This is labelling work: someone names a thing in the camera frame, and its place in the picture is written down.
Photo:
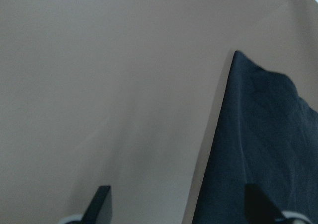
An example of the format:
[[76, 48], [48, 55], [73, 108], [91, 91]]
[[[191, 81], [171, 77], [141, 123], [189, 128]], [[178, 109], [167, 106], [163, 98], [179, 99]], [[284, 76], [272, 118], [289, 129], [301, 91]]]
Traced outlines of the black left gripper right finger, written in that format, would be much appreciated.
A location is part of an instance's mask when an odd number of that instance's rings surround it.
[[249, 224], [278, 224], [286, 218], [256, 184], [244, 187], [244, 215]]

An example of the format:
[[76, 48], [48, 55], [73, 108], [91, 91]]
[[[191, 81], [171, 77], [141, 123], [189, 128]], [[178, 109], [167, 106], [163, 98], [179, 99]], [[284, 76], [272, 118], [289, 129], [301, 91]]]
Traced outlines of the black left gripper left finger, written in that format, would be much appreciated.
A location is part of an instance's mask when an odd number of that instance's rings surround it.
[[110, 224], [112, 219], [111, 186], [98, 187], [83, 215], [84, 224]]

